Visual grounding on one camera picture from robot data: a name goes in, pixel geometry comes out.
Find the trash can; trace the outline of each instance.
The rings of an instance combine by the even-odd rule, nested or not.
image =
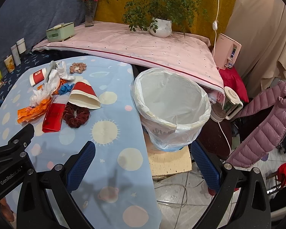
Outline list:
[[[208,95],[196,82],[162,68],[141,72],[132,96],[142,125],[160,151],[192,143],[211,113]]]

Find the mattress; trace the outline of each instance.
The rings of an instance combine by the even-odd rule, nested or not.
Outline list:
[[[208,49],[209,41],[203,39],[180,33],[162,39],[140,30],[130,32],[128,25],[95,22],[93,27],[75,27],[75,35],[65,41],[44,40],[33,51],[75,51],[149,68],[163,67],[224,94],[223,80]]]

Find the red packet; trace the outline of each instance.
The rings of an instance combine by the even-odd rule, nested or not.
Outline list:
[[[46,68],[42,68],[39,71],[34,72],[33,74],[30,74],[30,83],[31,86],[34,86],[44,80],[44,77],[46,76],[47,70]]]
[[[43,132],[60,131],[62,126],[63,111],[65,110],[68,99],[69,95],[59,95],[56,97],[44,117],[42,123]]]

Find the white container lid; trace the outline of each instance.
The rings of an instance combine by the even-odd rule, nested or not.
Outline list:
[[[12,47],[11,47],[11,50],[14,50],[14,49],[17,49],[17,45],[13,45]]]
[[[24,42],[24,38],[18,40],[18,41],[16,42],[16,44],[17,44],[17,45],[20,45],[20,44],[23,43],[23,42]]]
[[[230,87],[225,86],[225,87],[224,87],[224,92],[225,92],[225,94],[226,94],[226,97],[228,97],[229,100],[230,100],[233,104],[240,104],[240,103],[242,103],[242,102],[240,101],[240,98],[238,97],[237,93],[236,93],[233,89],[231,89]]]

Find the white flower pot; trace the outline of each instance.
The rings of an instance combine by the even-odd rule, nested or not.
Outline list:
[[[167,20],[161,20],[161,19],[155,19],[155,25],[158,26],[158,29],[156,29],[156,32],[154,32],[152,29],[149,29],[150,33],[153,36],[159,37],[159,38],[166,38],[172,33],[172,21]]]

